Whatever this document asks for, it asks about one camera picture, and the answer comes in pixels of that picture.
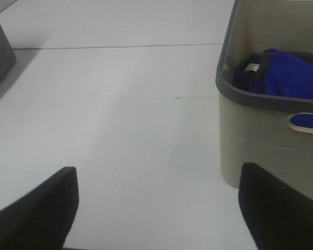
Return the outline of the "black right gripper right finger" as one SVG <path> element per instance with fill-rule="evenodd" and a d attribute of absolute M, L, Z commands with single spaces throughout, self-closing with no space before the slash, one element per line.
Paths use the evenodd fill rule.
<path fill-rule="evenodd" d="M 313 200 L 259 165 L 243 164 L 238 202 L 257 249 L 313 249 Z"/>

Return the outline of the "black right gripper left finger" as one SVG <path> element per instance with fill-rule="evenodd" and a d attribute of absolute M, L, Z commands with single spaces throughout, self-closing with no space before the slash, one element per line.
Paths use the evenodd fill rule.
<path fill-rule="evenodd" d="M 75 167 L 64 167 L 0 210 L 0 249 L 63 249 L 79 206 Z"/>

